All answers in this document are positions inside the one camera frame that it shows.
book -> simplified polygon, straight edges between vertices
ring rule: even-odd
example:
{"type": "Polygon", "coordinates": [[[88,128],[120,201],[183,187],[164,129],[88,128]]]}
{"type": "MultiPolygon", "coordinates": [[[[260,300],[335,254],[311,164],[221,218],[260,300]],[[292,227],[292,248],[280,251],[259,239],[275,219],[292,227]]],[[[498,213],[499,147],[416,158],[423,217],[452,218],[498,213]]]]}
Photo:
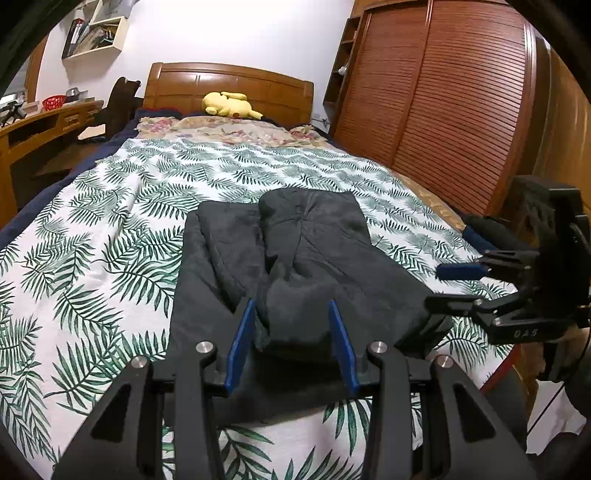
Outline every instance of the book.
{"type": "Polygon", "coordinates": [[[92,50],[106,37],[106,31],[102,27],[96,27],[88,32],[88,34],[80,40],[80,43],[74,49],[72,55],[82,53],[83,51],[92,50]]]}

dark gray cloth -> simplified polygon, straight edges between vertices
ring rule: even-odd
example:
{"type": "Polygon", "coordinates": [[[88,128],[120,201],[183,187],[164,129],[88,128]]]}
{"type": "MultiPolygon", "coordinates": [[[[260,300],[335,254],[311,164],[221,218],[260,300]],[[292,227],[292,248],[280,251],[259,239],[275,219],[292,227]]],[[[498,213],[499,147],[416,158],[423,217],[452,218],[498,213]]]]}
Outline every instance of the dark gray cloth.
{"type": "Polygon", "coordinates": [[[286,188],[258,204],[203,202],[185,225],[167,360],[215,341],[218,329],[235,331],[240,299],[254,298],[256,350],[240,387],[215,404],[218,422],[321,406],[347,396],[332,356],[329,302],[347,309],[352,340],[379,338],[416,353],[444,334],[432,338],[439,323],[428,322],[429,294],[371,245],[350,193],[286,188]]]}

wooden wardrobe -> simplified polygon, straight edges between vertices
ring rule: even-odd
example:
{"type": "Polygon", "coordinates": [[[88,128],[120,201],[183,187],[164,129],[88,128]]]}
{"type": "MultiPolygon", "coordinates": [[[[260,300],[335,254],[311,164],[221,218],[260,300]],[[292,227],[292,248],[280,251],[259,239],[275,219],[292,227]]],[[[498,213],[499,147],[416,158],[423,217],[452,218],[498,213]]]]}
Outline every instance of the wooden wardrobe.
{"type": "Polygon", "coordinates": [[[532,27],[502,0],[366,7],[331,133],[467,213],[501,208],[535,89],[532,27]]]}

white wall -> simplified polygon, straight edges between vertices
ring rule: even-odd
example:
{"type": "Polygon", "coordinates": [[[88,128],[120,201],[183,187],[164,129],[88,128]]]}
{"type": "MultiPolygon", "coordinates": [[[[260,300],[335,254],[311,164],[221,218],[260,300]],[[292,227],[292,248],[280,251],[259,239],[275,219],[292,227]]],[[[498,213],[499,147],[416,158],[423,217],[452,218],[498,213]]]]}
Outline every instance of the white wall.
{"type": "Polygon", "coordinates": [[[131,12],[123,52],[96,52],[64,65],[61,52],[73,13],[51,32],[37,99],[73,86],[108,100],[121,76],[141,80],[153,62],[210,61],[255,67],[314,82],[322,99],[353,0],[141,0],[131,12]]]}

bedsheet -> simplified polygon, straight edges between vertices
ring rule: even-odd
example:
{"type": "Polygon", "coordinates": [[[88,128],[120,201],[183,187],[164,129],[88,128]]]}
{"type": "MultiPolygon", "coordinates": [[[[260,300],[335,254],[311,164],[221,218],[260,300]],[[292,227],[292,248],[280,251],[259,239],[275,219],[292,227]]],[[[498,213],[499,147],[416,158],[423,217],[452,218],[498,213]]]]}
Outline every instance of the bedsheet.
{"type": "MultiPolygon", "coordinates": [[[[125,364],[163,357],[184,219],[206,199],[256,202],[301,186],[351,191],[374,245],[434,291],[498,297],[496,281],[442,282],[441,261],[477,253],[386,168],[324,148],[127,140],[65,187],[0,251],[0,417],[43,478],[125,364]]],[[[508,354],[456,319],[439,346],[482,385],[508,354]]],[[[351,480],[359,475],[371,399],[264,424],[226,426],[228,478],[351,480]]],[[[421,441],[418,399],[414,442],[421,441]]],[[[173,432],[163,429],[174,469],[173,432]]]]}

